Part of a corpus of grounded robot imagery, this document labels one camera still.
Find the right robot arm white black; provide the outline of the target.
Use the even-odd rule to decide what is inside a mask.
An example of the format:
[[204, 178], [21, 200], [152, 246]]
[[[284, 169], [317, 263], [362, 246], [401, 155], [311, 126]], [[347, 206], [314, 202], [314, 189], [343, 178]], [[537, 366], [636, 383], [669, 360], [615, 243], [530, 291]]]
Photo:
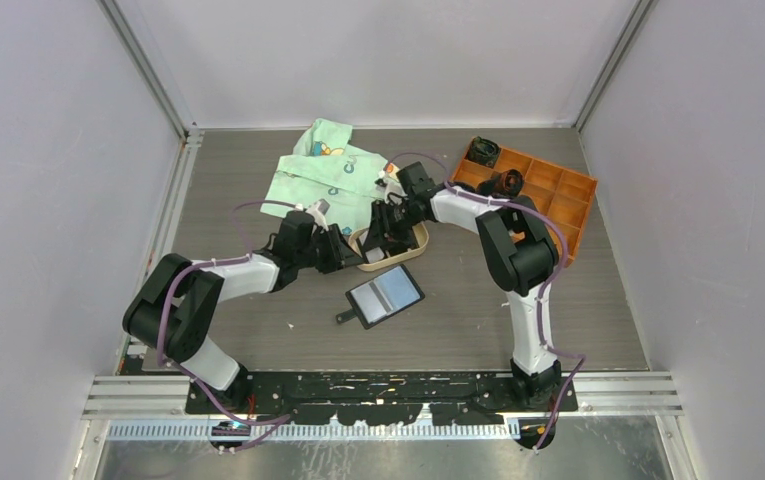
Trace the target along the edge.
[[527, 197], [496, 199], [437, 183], [419, 162], [397, 171], [386, 193], [371, 205], [370, 224], [354, 234], [366, 263], [416, 248], [414, 228], [450, 224], [479, 237], [488, 272], [505, 292], [511, 312], [513, 396], [525, 410], [540, 409], [561, 381], [551, 346], [550, 283], [563, 266], [548, 221]]

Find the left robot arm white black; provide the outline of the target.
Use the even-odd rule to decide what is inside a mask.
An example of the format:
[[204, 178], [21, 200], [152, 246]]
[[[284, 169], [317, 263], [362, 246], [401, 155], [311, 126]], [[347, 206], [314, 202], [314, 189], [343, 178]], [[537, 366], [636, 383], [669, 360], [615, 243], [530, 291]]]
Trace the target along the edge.
[[322, 226], [317, 215], [294, 210], [263, 248], [243, 257], [165, 255], [124, 313], [122, 328], [211, 387], [213, 403], [235, 413], [248, 403], [250, 388], [245, 368], [209, 336], [218, 304], [280, 291], [303, 269], [329, 274], [361, 261], [338, 225]]

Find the black leather card holder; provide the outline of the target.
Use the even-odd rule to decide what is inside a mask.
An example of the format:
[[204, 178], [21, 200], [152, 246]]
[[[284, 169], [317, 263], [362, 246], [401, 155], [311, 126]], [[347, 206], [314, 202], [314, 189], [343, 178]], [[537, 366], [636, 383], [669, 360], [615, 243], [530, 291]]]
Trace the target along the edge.
[[397, 265], [345, 293], [349, 309], [335, 316], [338, 325], [357, 319], [365, 330], [380, 325], [425, 299], [405, 265]]

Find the green cartoon print cloth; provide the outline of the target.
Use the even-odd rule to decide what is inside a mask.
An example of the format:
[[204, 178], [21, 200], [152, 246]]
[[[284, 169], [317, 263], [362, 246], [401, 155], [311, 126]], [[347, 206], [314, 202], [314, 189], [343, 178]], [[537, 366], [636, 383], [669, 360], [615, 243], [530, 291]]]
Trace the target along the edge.
[[289, 205], [325, 199], [329, 224], [349, 235], [371, 221], [371, 204], [379, 198], [374, 182], [390, 163], [382, 155], [350, 144], [353, 127], [323, 118], [303, 132], [293, 151], [279, 158], [260, 211], [282, 218]]

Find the white striped card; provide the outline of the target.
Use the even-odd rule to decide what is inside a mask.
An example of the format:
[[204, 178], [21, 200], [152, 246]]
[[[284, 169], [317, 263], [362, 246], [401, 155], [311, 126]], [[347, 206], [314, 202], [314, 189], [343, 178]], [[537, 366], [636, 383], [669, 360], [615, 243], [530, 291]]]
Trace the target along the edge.
[[366, 264], [373, 264], [373, 263], [378, 263], [385, 260], [388, 254], [383, 248], [377, 247], [377, 248], [373, 248], [373, 249], [369, 249], [365, 251], [364, 256], [365, 256]]

